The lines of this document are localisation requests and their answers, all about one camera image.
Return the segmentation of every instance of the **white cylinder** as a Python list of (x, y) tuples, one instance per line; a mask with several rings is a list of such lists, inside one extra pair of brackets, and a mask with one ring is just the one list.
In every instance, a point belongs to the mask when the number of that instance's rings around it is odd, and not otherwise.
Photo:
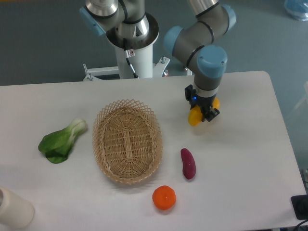
[[(133, 72), (126, 61), (125, 52), (122, 48), (115, 47), (117, 65), (119, 67), (120, 79), (134, 78)], [(153, 45), (134, 50), (135, 56), (129, 58), (139, 78), (153, 77)]]
[(0, 224), (13, 229), (25, 228), (34, 217), (33, 205), (9, 191), (0, 187)]

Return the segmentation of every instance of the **purple sweet potato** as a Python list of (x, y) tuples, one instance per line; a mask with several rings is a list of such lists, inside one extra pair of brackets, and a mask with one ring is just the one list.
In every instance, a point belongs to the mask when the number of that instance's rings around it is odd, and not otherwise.
[(196, 175), (196, 163), (191, 152), (186, 148), (181, 150), (181, 157), (183, 161), (183, 174), (190, 180)]

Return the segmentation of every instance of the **orange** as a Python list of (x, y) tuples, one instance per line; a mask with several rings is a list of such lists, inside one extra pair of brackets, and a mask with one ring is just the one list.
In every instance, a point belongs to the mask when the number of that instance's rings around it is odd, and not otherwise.
[(192, 126), (197, 126), (203, 119), (201, 109), (198, 105), (191, 109), (188, 116), (188, 122)]
[(219, 108), (220, 108), (220, 101), (219, 101), (218, 98), (215, 98), (215, 99), (214, 99), (213, 108), (216, 108), (216, 109), (219, 109)]
[(177, 197), (172, 188), (164, 185), (154, 191), (152, 199), (157, 208), (167, 210), (175, 204)]

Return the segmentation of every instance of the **gray floor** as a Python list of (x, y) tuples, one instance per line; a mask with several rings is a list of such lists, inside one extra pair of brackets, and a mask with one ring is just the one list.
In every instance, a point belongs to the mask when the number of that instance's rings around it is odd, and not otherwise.
[[(299, 168), (308, 168), (308, 107), (292, 123), (291, 109), (308, 81), (308, 22), (289, 16), (283, 0), (222, 0), (236, 11), (237, 24), (216, 44), (228, 53), (227, 72), (264, 70), (271, 76)], [(88, 68), (116, 65), (105, 36), (95, 37), (78, 10), (84, 0), (0, 3), (0, 85), (82, 81)], [(189, 27), (195, 17), (186, 0), (148, 0), (160, 25), (154, 61), (170, 57), (163, 37), (172, 26)], [(184, 75), (172, 59), (171, 76)]]

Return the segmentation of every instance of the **small yellow fruit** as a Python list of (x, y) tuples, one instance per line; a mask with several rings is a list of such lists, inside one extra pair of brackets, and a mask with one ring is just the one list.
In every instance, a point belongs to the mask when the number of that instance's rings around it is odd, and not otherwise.
[(217, 99), (217, 98), (214, 99), (213, 108), (216, 108), (216, 109), (220, 108), (220, 101), (219, 101), (219, 99)]
[(196, 105), (194, 108), (191, 109), (188, 122), (191, 126), (197, 126), (202, 121), (203, 115), (201, 113), (200, 107)]

